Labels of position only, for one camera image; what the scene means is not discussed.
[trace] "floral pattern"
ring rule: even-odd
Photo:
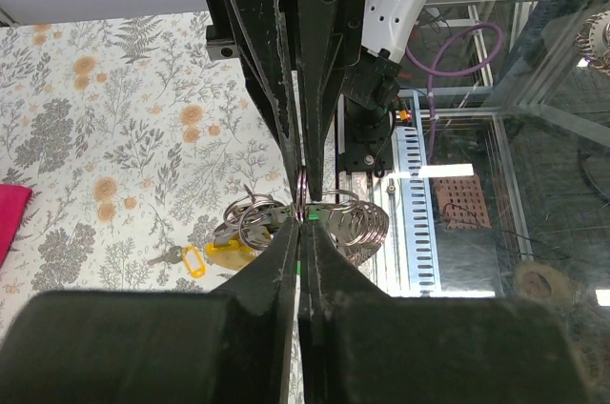
[[[209,23],[200,12],[0,29],[0,180],[33,189],[0,269],[0,336],[41,291],[210,291],[233,272],[208,260],[195,280],[148,261],[203,247],[244,184],[289,201],[239,62],[206,53]]]

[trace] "yellow plastic object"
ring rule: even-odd
[[[256,259],[253,251],[235,239],[221,247],[216,247],[214,243],[206,245],[206,254],[210,259],[218,266],[232,271],[241,271],[252,263]]]
[[[189,274],[194,278],[201,278],[206,273],[206,263],[197,247],[189,245],[182,249],[182,261],[187,265]]]

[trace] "purple cable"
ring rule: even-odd
[[[459,38],[465,36],[466,34],[472,32],[474,30],[487,30],[487,29],[493,30],[498,35],[498,41],[496,42],[496,46],[494,47],[492,52],[489,53],[489,55],[484,60],[482,60],[476,66],[465,69],[463,71],[453,71],[453,72],[437,71],[437,66],[438,66],[438,63],[440,62],[440,60],[442,59],[442,56],[445,54],[447,49],[449,49],[449,47],[451,47],[451,45],[454,42],[456,42],[456,40],[458,40]],[[411,51],[409,50],[409,46],[407,46],[407,48],[405,50],[405,54],[407,55],[407,58],[409,58],[409,61],[411,61],[418,69],[420,69],[428,74],[428,83],[426,86],[426,88],[428,90],[428,109],[430,110],[430,139],[428,141],[428,164],[430,164],[430,162],[432,161],[432,154],[435,150],[435,139],[436,139],[436,131],[437,131],[437,119],[436,119],[437,108],[435,107],[435,96],[432,93],[432,84],[434,82],[435,77],[463,77],[465,75],[470,75],[471,73],[479,71],[494,60],[494,58],[498,55],[499,51],[502,50],[503,43],[504,43],[504,33],[502,32],[502,29],[500,26],[498,26],[494,23],[479,23],[478,25],[474,25],[471,28],[466,28],[465,30],[461,30],[460,32],[458,32],[457,34],[455,34],[454,36],[449,38],[443,44],[443,46],[440,48],[440,50],[438,50],[438,53],[435,56],[435,59],[432,61],[432,66],[430,66],[430,68],[421,64],[419,62],[419,60],[417,60],[417,58],[415,58],[414,55],[411,53]]]

